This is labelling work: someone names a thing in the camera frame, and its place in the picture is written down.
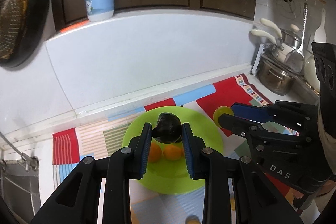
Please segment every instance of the stainless steel pot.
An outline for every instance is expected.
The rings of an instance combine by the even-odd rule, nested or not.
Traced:
[[[263,61],[263,67],[258,72],[260,82],[270,91],[286,95],[293,85],[293,77],[271,62],[265,59]]]
[[[301,46],[301,38],[296,35],[294,32],[280,29],[282,33],[282,40],[283,43],[287,44],[288,46],[297,49]]]

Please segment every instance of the pot handle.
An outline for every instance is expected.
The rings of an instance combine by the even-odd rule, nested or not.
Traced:
[[[281,30],[279,29],[279,27],[273,22],[273,21],[270,21],[266,18],[260,18],[260,22],[267,26],[267,27],[270,27],[272,29],[274,29],[277,33],[277,36],[282,39],[282,33],[281,33]]]
[[[275,74],[274,72],[272,72],[270,69],[268,70],[268,72],[269,72],[270,74],[274,75],[275,77],[279,78],[280,80],[284,80],[284,79],[285,79],[285,78],[282,78],[282,77],[276,75],[276,74]]]
[[[271,42],[274,45],[277,45],[277,41],[275,40],[275,37],[273,35],[269,34],[268,32],[265,32],[263,30],[259,30],[259,29],[254,28],[254,29],[251,30],[251,34],[254,34],[257,37],[266,37],[269,40],[271,40]]]

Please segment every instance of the spatula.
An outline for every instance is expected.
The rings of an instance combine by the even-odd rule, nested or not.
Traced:
[[[324,29],[324,25],[326,23],[326,10],[322,8],[322,19],[321,19],[321,25],[317,28],[315,35],[314,35],[314,41],[319,43],[326,43],[327,42],[327,35],[326,31]]]

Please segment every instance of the black frying pan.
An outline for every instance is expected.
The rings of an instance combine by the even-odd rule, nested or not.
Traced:
[[[0,1],[0,66],[13,68],[39,44],[49,0]]]

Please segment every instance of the eggplant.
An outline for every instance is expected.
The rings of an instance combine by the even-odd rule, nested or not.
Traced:
[[[160,143],[175,143],[182,140],[182,123],[180,119],[168,112],[159,115],[152,137]]]

